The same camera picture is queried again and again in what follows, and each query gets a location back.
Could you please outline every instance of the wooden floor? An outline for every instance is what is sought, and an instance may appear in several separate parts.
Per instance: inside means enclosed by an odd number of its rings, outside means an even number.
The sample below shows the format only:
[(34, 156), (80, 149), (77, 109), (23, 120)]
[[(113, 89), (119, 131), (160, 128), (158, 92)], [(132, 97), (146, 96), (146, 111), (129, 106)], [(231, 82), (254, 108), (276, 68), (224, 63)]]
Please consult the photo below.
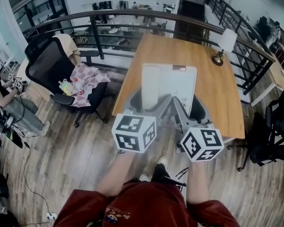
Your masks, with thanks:
[[(264, 86), (259, 83), (255, 93), (263, 90), (261, 87)], [(272, 91), (255, 108), (242, 105), (247, 130), (254, 112), (263, 114), (265, 106), (278, 94)], [(67, 110), (41, 99), (35, 102), (39, 106), (38, 117), (50, 120), (52, 126), (46, 137), (27, 140), (32, 154), (26, 176), (31, 189), (47, 199), (50, 211), (58, 213), (73, 189), (94, 190), (116, 157), (111, 135), (114, 118), (103, 124), (95, 115), (89, 115), (76, 129), (75, 116)], [(100, 107), (102, 112), (110, 113), (113, 105), (109, 98)], [(142, 173), (151, 175), (160, 156), (168, 158), (171, 177), (186, 167), (186, 155), (175, 153), (174, 137), (174, 130), (163, 129), (160, 141), (145, 154), (137, 155), (128, 178)], [(45, 221), (47, 212), (44, 200), (25, 186), (23, 169), (28, 153), (28, 149), (20, 149), (3, 137), (2, 172), (9, 173), (10, 209), (21, 224)], [(218, 159), (207, 164), (211, 198), (222, 201), (242, 227), (284, 226), (284, 162), (259, 167), (249, 161), (239, 173), (237, 167), (241, 166), (245, 153), (242, 148), (224, 150)]]

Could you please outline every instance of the maroon t-shirt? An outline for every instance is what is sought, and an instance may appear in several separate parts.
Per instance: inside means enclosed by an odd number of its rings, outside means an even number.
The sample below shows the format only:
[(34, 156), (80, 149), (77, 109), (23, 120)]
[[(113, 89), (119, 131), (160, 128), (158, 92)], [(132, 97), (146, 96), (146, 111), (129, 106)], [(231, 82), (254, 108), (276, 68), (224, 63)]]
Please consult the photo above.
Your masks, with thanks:
[(113, 198), (98, 192), (74, 190), (54, 227), (87, 227), (102, 220), (103, 227), (240, 227), (219, 201), (185, 204), (174, 185), (127, 183)]

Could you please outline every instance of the white cube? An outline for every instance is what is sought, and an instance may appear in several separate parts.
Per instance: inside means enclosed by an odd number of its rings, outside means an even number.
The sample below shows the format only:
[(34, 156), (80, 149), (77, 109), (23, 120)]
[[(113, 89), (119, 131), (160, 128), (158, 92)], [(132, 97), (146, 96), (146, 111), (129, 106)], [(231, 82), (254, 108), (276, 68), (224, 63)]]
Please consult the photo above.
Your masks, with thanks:
[(210, 161), (224, 149), (220, 131), (209, 128), (189, 128), (181, 145), (190, 161)]
[(157, 136), (156, 118), (119, 113), (112, 134), (118, 149), (143, 153)]

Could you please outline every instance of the black chair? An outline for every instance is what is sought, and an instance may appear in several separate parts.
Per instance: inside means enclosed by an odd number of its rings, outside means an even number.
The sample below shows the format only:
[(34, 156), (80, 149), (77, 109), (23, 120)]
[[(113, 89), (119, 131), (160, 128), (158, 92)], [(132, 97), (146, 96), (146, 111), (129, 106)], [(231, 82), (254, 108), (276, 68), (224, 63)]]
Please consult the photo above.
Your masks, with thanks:
[(72, 112), (79, 112), (75, 120), (75, 127), (79, 126), (79, 120), (83, 113), (96, 113), (104, 123), (107, 122), (107, 119), (103, 118), (97, 111), (102, 99), (112, 96), (105, 95), (107, 82), (101, 82), (93, 89), (92, 94), (88, 96), (88, 100), (91, 104), (89, 107), (71, 107), (75, 98), (62, 94), (58, 81), (69, 79), (74, 65), (65, 54), (58, 38), (48, 37), (45, 38), (42, 43), (40, 43), (40, 40), (33, 40), (28, 44), (25, 52), (30, 61), (25, 71), (26, 76), (51, 91), (53, 93), (51, 98), (55, 102), (67, 107)]
[[(244, 169), (248, 157), (259, 166), (277, 159), (284, 160), (284, 145), (281, 145), (284, 142), (284, 91), (266, 107), (265, 118), (255, 113), (251, 132), (245, 133), (245, 136), (247, 143), (238, 145), (248, 149), (243, 166), (238, 168), (239, 172)], [(281, 137), (277, 143), (276, 136)]]

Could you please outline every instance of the power strip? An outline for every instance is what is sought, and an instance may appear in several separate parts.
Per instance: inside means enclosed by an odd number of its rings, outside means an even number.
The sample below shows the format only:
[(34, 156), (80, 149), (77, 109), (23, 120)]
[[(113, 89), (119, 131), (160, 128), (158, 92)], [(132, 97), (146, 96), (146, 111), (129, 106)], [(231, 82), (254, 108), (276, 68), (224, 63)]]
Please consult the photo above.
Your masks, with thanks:
[(48, 220), (53, 219), (54, 221), (57, 219), (57, 214), (53, 214), (53, 213), (46, 213), (46, 217)]

